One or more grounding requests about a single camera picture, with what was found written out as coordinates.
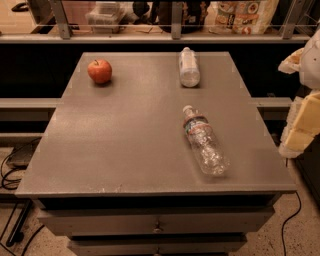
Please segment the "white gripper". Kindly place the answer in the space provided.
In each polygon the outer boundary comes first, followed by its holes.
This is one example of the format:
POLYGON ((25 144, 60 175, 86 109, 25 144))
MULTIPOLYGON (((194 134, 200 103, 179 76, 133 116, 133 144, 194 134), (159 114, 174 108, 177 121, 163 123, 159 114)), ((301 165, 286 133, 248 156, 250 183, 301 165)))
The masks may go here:
MULTIPOLYGON (((320 89, 320 30, 278 66, 280 72, 299 72, 300 83, 313 90, 320 89)), ((320 92, 305 98, 296 96, 291 103, 286 126, 282 132, 279 153, 285 158, 296 158, 320 134, 320 92)))

